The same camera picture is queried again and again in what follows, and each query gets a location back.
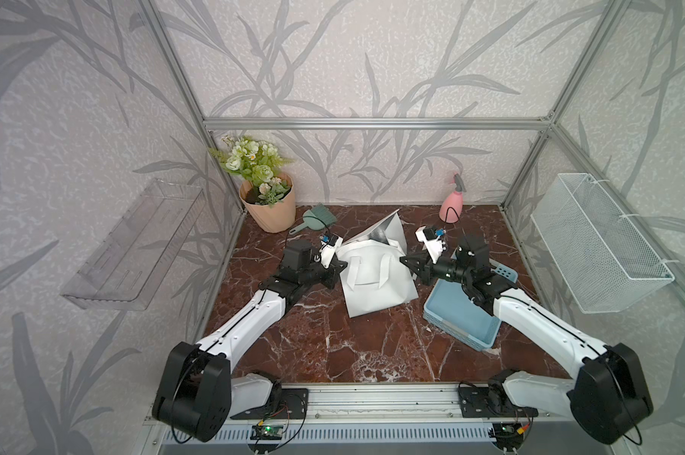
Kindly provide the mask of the white insulated delivery bag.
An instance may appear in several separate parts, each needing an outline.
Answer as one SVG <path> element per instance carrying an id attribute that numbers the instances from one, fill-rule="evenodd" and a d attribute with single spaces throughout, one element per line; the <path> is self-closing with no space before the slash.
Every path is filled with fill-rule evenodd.
<path id="1" fill-rule="evenodd" d="M 418 298 L 413 274 L 401 263 L 406 255 L 397 210 L 342 244 L 337 257 L 347 263 L 341 283 L 348 316 L 357 318 Z"/>

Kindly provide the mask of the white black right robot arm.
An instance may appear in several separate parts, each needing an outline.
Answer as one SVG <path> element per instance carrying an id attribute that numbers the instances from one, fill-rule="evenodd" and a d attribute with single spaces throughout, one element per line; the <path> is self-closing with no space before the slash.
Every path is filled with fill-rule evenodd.
<path id="1" fill-rule="evenodd" d="M 422 284 L 443 282 L 459 288 L 450 316 L 465 318 L 466 307 L 517 329 L 566 371 L 566 379 L 522 371 L 492 379 L 493 403 L 509 400 L 519 408 L 535 408 L 573 419 L 594 440 L 612 445 L 637 430 L 654 412 L 654 404 L 638 354 L 623 343 L 608 345 L 564 322 L 536 303 L 515 282 L 497 273 L 483 238 L 465 235 L 448 249 L 444 229 L 420 227 L 420 253 L 401 263 Z"/>

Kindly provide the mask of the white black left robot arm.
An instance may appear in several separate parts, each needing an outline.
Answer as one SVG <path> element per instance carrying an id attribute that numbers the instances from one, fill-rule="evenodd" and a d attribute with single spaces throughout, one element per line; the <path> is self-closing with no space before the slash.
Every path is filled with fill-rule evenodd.
<path id="1" fill-rule="evenodd" d="M 228 322 L 203 339 L 181 341 L 170 352 L 151 409 L 152 417 L 190 439 L 208 442 L 230 416 L 261 408 L 272 380 L 259 373 L 234 378 L 236 365 L 269 328 L 314 286 L 336 286 L 347 263 L 337 257 L 338 236 L 289 242 L 276 271 Z"/>

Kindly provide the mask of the light blue plastic basket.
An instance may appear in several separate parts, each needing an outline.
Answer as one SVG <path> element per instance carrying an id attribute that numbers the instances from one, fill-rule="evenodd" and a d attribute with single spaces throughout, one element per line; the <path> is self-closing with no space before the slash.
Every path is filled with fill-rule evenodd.
<path id="1" fill-rule="evenodd" d="M 495 272 L 505 277 L 505 291 L 516 287 L 518 274 L 500 263 Z M 423 307 L 423 318 L 475 351 L 492 347 L 501 326 L 493 314 L 501 296 L 467 296 L 459 284 L 437 281 Z"/>

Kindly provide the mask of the pink spray bottle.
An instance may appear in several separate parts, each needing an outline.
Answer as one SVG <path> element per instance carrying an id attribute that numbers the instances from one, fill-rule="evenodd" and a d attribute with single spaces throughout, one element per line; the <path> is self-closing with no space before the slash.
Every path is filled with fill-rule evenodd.
<path id="1" fill-rule="evenodd" d="M 445 198 L 439 210 L 439 219 L 445 224 L 457 223 L 463 212 L 466 187 L 461 174 L 455 173 L 452 182 L 454 190 Z"/>

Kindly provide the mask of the beige ribbed flower pot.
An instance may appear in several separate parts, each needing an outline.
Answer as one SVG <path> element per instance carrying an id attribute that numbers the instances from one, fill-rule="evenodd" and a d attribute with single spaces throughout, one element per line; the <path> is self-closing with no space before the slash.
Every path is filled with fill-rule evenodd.
<path id="1" fill-rule="evenodd" d="M 288 194 L 273 206 L 261 206 L 249 203 L 246 198 L 253 190 L 253 185 L 244 180 L 241 183 L 239 197 L 257 225 L 268 233 L 288 231 L 296 220 L 296 187 L 292 178 L 286 174 L 279 174 L 280 178 L 291 185 Z"/>

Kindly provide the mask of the small green hand brush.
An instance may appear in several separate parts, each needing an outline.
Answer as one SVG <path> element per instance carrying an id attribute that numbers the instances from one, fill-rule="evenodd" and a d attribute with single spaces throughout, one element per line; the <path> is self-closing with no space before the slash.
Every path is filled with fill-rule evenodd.
<path id="1" fill-rule="evenodd" d="M 337 222 L 337 217 L 324 205 L 318 204 L 313 208 L 306 210 L 302 216 L 300 225 L 293 227 L 290 235 L 296 235 L 304 229 L 311 229 L 312 231 L 326 231 Z"/>

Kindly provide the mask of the artificial green white plant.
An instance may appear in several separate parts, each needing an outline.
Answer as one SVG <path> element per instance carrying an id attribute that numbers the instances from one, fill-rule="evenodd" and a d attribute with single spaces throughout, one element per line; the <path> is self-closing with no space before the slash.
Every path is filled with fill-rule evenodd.
<path id="1" fill-rule="evenodd" d="M 292 162 L 282 157 L 279 148 L 266 140 L 250 136 L 224 136 L 225 150 L 209 150 L 220 168 L 251 184 L 242 199 L 253 205 L 274 206 L 291 191 L 292 185 L 280 176 L 282 168 Z"/>

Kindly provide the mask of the green circuit board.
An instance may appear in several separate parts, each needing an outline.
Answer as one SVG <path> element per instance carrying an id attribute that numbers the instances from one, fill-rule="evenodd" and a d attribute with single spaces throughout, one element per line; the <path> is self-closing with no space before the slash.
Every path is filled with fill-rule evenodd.
<path id="1" fill-rule="evenodd" d="M 285 436 L 286 428 L 276 425 L 254 425 L 251 427 L 251 439 L 253 441 L 281 441 Z"/>

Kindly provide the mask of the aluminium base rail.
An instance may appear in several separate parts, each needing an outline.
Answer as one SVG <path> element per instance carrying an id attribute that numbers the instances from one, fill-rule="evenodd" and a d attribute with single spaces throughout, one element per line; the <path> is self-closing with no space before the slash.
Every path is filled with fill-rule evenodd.
<path id="1" fill-rule="evenodd" d="M 463 417 L 456 383 L 288 383 L 305 389 L 306 417 L 289 422 L 288 445 L 272 454 L 505 454 L 493 438 L 504 419 Z M 604 446 L 573 421 L 539 411 L 520 449 L 507 454 L 634 454 L 626 443 Z M 230 420 L 210 442 L 177 445 L 150 417 L 131 454 L 251 454 L 256 420 Z"/>

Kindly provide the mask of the clear plastic wall shelf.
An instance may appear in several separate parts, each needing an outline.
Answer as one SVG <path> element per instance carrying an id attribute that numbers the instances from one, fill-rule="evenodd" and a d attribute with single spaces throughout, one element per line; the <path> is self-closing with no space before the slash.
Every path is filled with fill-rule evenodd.
<path id="1" fill-rule="evenodd" d="M 200 187 L 151 180 L 60 296 L 85 310 L 145 311 L 205 204 Z"/>

